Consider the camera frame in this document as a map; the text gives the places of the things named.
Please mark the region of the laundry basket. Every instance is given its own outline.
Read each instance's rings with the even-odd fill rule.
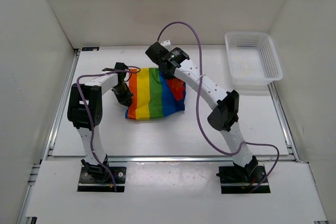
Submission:
[[[225,44],[235,86],[265,86],[282,79],[279,59],[268,34],[228,32]]]

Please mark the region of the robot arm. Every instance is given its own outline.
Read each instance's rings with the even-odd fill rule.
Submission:
[[[125,69],[127,69],[127,66],[125,64],[117,62],[114,69],[105,68],[102,70],[102,73]],[[132,104],[133,94],[124,82],[125,75],[125,72],[112,73],[106,76],[96,77],[85,84],[81,84],[81,89],[84,93],[85,99],[91,112],[91,116],[93,118],[93,150],[96,154],[97,159],[107,167],[109,166],[108,159],[101,145],[99,134],[99,124],[102,119],[102,96],[108,90],[112,90],[115,93],[118,102],[122,105],[129,107]],[[82,159],[82,164],[86,168],[87,173],[94,178],[100,180],[106,178],[107,172],[101,165],[99,165],[91,150],[91,125],[76,84],[72,85],[70,91],[68,120],[73,123],[74,127],[77,129],[82,139],[86,154],[85,159]]]
[[[149,58],[159,66],[164,77],[169,79],[177,77],[188,84],[196,92],[198,91],[200,71],[189,56],[180,48],[171,49],[169,41],[154,43],[146,51]],[[201,97],[213,110],[208,116],[209,124],[220,131],[231,152],[236,152],[241,142],[244,142],[238,123],[239,94],[233,90],[228,92],[215,84],[207,76],[203,77]],[[249,177],[258,166],[255,156],[246,145],[240,152],[233,156],[234,165]]]

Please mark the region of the folded cloth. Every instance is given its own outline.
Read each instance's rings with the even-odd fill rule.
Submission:
[[[142,68],[133,73],[129,88],[134,96],[125,114],[128,119],[162,118],[184,111],[185,82],[178,78],[165,80],[158,68]]]

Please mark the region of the gray wall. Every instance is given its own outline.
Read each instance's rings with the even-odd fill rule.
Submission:
[[[160,29],[189,22],[203,44],[223,44],[230,30],[268,31],[285,0],[48,0],[74,47],[151,45]],[[164,38],[195,44],[181,26]]]
[[[46,0],[0,0],[0,223],[15,223],[74,53]]]
[[[299,155],[336,223],[336,0],[287,0],[270,34],[284,75],[276,86]]]

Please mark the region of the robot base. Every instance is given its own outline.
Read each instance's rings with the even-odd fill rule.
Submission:
[[[125,191],[126,167],[109,167],[114,176],[117,185],[117,191],[114,187],[110,187],[111,178],[108,177],[105,181],[97,181],[90,176],[85,167],[82,167],[78,180],[77,191],[101,191],[110,193],[123,193]]]
[[[235,177],[234,166],[219,167],[220,186],[222,194],[247,194],[254,189],[266,174],[264,166],[257,166],[250,177],[242,180],[241,177]],[[268,180],[265,180],[253,193],[254,194],[269,194],[270,188]]]

